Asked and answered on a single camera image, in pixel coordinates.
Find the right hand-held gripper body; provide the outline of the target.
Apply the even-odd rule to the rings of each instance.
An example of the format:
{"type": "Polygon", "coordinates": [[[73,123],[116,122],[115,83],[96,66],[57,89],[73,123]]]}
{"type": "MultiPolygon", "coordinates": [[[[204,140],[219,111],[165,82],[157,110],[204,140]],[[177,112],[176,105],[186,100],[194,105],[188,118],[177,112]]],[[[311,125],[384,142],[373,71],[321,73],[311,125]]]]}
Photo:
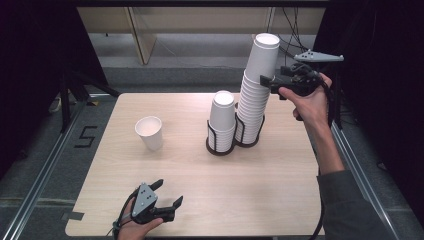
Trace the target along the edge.
{"type": "Polygon", "coordinates": [[[280,74],[288,77],[288,80],[274,77],[276,87],[270,89],[270,92],[278,94],[281,100],[285,100],[285,97],[279,93],[280,87],[288,88],[299,96],[307,96],[313,93],[317,87],[322,86],[325,88],[327,99],[332,100],[333,94],[330,87],[325,83],[320,73],[311,66],[311,63],[342,62],[344,56],[307,50],[304,53],[295,55],[294,59],[296,63],[289,66],[293,74],[282,75],[280,71],[280,74]]]}

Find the person's left hand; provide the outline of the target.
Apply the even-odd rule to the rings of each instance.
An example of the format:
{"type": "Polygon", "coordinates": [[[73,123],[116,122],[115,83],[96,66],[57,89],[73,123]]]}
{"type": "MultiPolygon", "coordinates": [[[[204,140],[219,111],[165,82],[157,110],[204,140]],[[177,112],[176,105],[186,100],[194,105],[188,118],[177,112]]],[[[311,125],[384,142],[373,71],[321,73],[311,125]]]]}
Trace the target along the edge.
{"type": "Polygon", "coordinates": [[[123,224],[117,235],[117,240],[144,240],[145,236],[163,223],[162,218],[154,219],[146,224],[129,221],[123,224]]]}

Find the black curtain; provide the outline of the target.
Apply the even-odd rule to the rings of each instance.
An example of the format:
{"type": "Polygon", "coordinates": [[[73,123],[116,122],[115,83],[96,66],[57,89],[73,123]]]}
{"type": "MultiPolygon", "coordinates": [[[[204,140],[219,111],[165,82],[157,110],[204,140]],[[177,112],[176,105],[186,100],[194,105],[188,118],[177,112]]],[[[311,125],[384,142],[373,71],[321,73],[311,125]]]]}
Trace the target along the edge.
{"type": "Polygon", "coordinates": [[[108,84],[75,6],[0,0],[0,179],[65,85],[108,84]]]}
{"type": "Polygon", "coordinates": [[[313,49],[424,227],[424,0],[328,0],[313,49]]]}

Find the beige wooden cabinet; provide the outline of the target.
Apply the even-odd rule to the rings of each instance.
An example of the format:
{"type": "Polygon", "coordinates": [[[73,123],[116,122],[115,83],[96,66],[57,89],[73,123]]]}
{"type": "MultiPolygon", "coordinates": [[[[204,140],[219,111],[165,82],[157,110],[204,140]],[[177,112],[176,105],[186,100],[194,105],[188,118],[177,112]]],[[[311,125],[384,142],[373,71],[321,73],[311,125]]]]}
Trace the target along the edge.
{"type": "Polygon", "coordinates": [[[322,8],[301,7],[79,7],[89,33],[132,35],[141,64],[159,33],[315,35],[322,8]]]}

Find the person's right hand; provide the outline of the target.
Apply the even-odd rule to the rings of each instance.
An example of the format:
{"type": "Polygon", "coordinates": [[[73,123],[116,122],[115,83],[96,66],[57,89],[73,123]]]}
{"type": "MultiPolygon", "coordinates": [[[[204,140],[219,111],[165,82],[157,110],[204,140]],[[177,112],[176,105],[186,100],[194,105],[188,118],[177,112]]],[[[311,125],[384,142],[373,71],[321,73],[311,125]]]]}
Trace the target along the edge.
{"type": "Polygon", "coordinates": [[[307,127],[328,127],[328,100],[324,87],[317,87],[307,96],[299,96],[285,87],[280,87],[279,93],[295,105],[293,116],[301,117],[307,127]]]}

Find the short stack of paper cups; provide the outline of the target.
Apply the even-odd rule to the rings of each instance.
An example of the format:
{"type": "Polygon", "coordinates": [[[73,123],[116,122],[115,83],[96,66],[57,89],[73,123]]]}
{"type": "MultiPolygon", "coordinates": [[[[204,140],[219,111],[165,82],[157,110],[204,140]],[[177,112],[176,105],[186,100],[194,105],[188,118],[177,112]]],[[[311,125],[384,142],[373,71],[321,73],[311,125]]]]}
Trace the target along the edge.
{"type": "Polygon", "coordinates": [[[219,131],[236,126],[235,99],[231,92],[221,90],[214,95],[208,122],[219,131]]]}

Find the tall stack of paper cups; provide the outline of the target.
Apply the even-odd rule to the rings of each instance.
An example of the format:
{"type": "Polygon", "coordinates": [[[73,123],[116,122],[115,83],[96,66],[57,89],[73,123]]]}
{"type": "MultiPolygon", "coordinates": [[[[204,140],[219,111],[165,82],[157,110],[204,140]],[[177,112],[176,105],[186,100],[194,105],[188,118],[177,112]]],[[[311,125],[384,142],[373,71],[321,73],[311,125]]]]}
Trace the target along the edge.
{"type": "Polygon", "coordinates": [[[254,144],[264,123],[270,89],[243,75],[237,104],[235,139],[242,145],[254,144]]]}

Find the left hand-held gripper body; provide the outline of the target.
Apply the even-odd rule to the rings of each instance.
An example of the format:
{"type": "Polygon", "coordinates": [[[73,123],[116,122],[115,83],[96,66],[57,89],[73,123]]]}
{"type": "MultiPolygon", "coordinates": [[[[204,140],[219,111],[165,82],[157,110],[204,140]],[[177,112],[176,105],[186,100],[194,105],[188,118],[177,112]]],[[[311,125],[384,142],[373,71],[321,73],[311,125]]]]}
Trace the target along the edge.
{"type": "Polygon", "coordinates": [[[131,219],[137,224],[146,224],[154,219],[162,218],[171,222],[175,218],[175,209],[157,208],[158,195],[150,188],[151,184],[142,182],[136,190],[135,200],[130,210],[131,219]]]}

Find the aluminium floor rail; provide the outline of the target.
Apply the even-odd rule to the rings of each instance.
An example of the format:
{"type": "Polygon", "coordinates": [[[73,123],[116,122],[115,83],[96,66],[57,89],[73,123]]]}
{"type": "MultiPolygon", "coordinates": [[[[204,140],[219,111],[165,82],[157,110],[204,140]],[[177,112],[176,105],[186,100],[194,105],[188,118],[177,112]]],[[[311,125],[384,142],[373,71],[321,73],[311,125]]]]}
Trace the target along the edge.
{"type": "Polygon", "coordinates": [[[389,215],[387,214],[382,203],[378,199],[343,130],[340,129],[335,122],[333,122],[331,125],[331,131],[333,137],[336,140],[336,144],[342,153],[343,159],[345,160],[348,165],[348,168],[352,172],[353,177],[355,178],[355,181],[361,190],[361,193],[363,194],[364,198],[372,204],[383,225],[386,227],[390,235],[390,240],[399,240],[398,234],[394,229],[393,223],[389,215]]]}
{"type": "Polygon", "coordinates": [[[54,145],[50,149],[49,155],[44,159],[42,167],[37,172],[31,188],[22,199],[17,200],[18,208],[16,214],[7,226],[1,240],[19,239],[85,106],[85,102],[77,102],[74,106],[68,125],[60,131],[55,139],[54,145]]]}

